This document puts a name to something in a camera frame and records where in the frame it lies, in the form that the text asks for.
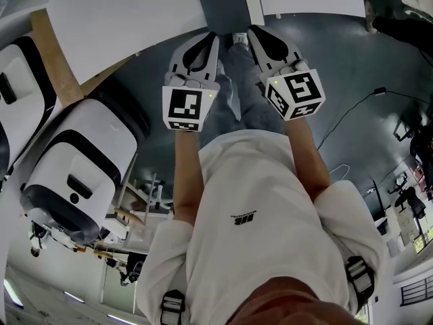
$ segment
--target concrete floor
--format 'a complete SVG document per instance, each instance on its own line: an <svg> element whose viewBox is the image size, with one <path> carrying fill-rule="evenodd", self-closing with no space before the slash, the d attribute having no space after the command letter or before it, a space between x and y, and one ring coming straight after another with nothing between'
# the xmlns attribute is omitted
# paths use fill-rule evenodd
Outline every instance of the concrete floor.
<svg viewBox="0 0 433 325"><path fill-rule="evenodd" d="M317 145L350 107L378 87L430 101L433 69L418 49L386 35L369 34L362 18L291 14L280 20L268 16L266 23L291 37L310 67L319 72L327 101L308 119ZM137 178L149 178L155 171L159 179L173 183L174 134L162 122L161 86L172 52L190 36L146 49L114 74L139 100L152 123L135 165ZM320 149L329 170L350 165L346 178L359 190L370 187L373 179L381 186L392 182L392 173L382 179L409 155L409 140L399 143L392 133L401 112L412 104L405 97L382 95L358 106ZM345 172L341 168L332 178L337 180Z"/></svg>

